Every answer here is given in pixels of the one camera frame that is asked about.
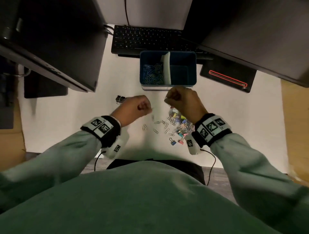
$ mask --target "light green sweatshirt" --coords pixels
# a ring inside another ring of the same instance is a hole
[[[309,233],[309,189],[238,134],[211,146],[239,206],[166,164],[79,175],[100,150],[79,131],[0,174],[0,233]]]

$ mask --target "fist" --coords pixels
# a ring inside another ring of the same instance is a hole
[[[197,93],[183,86],[171,88],[164,101],[179,110],[193,124],[208,113]]]
[[[112,112],[111,116],[120,122],[121,127],[125,127],[151,112],[152,108],[150,101],[145,95],[141,95],[126,98],[125,101]]]

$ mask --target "white desk surface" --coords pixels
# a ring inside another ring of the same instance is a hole
[[[19,102],[28,152],[41,153],[78,131],[91,118],[110,114],[118,106],[115,101],[117,95],[130,97],[144,94],[154,107],[155,121],[167,120],[169,106],[163,101],[167,92],[143,91],[139,83],[139,59],[112,54],[111,44],[112,36],[109,35],[95,93],[69,89],[67,96],[25,99],[23,78],[20,79]],[[233,132],[243,136],[254,149],[262,152],[278,170],[287,173],[280,79],[258,71],[251,92],[247,94],[201,77],[201,67],[197,65],[197,83],[193,90],[198,93],[206,109],[222,116]],[[142,130],[143,124],[148,126],[147,131]],[[159,134],[152,130],[154,126]],[[155,150],[201,166],[213,164],[213,157],[206,152],[193,156],[185,144],[170,145],[170,136],[164,134],[163,124],[153,124],[151,115],[131,124],[128,133],[130,139],[126,150],[131,153],[136,149]],[[215,167],[222,167],[219,160]]]

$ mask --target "keyboard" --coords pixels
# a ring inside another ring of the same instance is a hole
[[[139,57],[143,50],[194,51],[197,59],[213,58],[211,53],[197,49],[195,44],[181,36],[182,30],[115,25],[112,53]]]

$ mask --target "blue desk organizer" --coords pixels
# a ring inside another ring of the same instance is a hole
[[[196,84],[196,54],[195,52],[170,51],[171,85],[145,85],[143,84],[144,65],[160,63],[162,55],[168,51],[142,51],[140,54],[139,81],[143,90],[169,90],[175,85],[191,88]]]

